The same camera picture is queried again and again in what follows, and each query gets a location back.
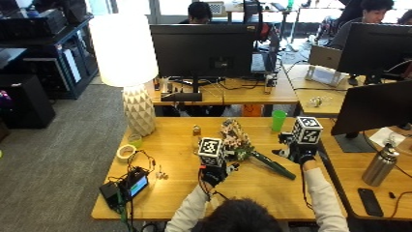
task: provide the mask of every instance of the person's hand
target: person's hand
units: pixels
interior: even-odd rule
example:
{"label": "person's hand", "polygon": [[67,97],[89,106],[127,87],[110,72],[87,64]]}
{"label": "person's hand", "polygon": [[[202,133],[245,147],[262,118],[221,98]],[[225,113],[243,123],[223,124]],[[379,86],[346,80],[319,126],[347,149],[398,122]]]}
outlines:
{"label": "person's hand", "polygon": [[215,188],[217,185],[222,183],[229,176],[227,162],[223,161],[222,167],[203,166],[202,172],[203,172],[202,177],[203,181],[207,182]]}
{"label": "person's hand", "polygon": [[289,159],[303,165],[309,160],[317,160],[318,146],[314,144],[293,144]]}

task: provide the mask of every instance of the table lamp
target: table lamp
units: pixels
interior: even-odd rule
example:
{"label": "table lamp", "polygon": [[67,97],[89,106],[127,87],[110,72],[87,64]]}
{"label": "table lamp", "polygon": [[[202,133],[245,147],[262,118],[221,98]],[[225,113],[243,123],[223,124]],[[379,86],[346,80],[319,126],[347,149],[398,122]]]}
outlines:
{"label": "table lamp", "polygon": [[125,87],[129,125],[146,136],[155,130],[155,108],[145,83],[159,74],[149,19],[145,14],[107,14],[90,25],[102,81]]}

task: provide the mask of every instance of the tape roll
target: tape roll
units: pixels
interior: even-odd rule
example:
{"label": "tape roll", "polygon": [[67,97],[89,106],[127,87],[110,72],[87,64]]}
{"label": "tape roll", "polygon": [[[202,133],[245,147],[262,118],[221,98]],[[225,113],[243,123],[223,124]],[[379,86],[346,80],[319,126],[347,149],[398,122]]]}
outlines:
{"label": "tape roll", "polygon": [[137,147],[133,146],[131,144],[122,146],[118,149],[118,154],[117,154],[118,161],[129,163],[129,159],[135,154],[135,152],[137,152]]}

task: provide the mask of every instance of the smartphone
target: smartphone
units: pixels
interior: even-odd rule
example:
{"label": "smartphone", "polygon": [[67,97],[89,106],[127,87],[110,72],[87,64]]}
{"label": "smartphone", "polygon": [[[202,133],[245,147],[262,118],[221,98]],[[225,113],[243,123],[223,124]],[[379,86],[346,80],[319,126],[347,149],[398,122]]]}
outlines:
{"label": "smartphone", "polygon": [[385,212],[379,201],[377,199],[375,192],[371,188],[359,188],[358,189],[361,200],[365,206],[366,213],[371,216],[383,217]]}

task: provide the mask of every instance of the person sitting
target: person sitting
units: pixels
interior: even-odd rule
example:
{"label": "person sitting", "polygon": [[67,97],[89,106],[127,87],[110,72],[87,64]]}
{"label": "person sitting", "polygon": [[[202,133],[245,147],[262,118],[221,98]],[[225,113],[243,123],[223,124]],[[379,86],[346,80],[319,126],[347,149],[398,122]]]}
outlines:
{"label": "person sitting", "polygon": [[209,24],[213,18],[209,2],[194,2],[189,7],[189,18],[179,24]]}
{"label": "person sitting", "polygon": [[358,17],[362,17],[362,0],[351,0],[351,1],[341,1],[346,5],[346,9],[341,13],[341,15],[329,15],[321,23],[318,34],[310,37],[310,42],[313,44],[319,44],[319,40],[322,39],[325,33],[329,33],[329,36],[334,38],[337,35],[339,28],[351,20]]}
{"label": "person sitting", "polygon": [[394,7],[394,0],[363,0],[361,7],[363,8],[363,17],[349,21],[343,25],[334,37],[330,47],[341,50],[345,49],[354,22],[382,23],[387,11]]}
{"label": "person sitting", "polygon": [[[213,19],[213,13],[209,2],[194,2],[189,7],[189,18],[179,24],[209,24]],[[193,117],[221,117],[226,105],[186,105],[185,110]]]}
{"label": "person sitting", "polygon": [[398,20],[398,24],[401,25],[412,25],[412,10],[407,11],[402,18]]}
{"label": "person sitting", "polygon": [[[314,156],[302,156],[301,163],[313,197],[313,207],[319,224],[319,232],[349,232],[349,223],[343,216],[334,187],[326,181]],[[193,231],[206,211],[206,203],[215,186],[227,176],[227,168],[202,168],[202,180],[174,214],[167,224],[167,232]],[[201,223],[203,232],[282,232],[278,220],[255,200],[250,198],[227,199]]]}

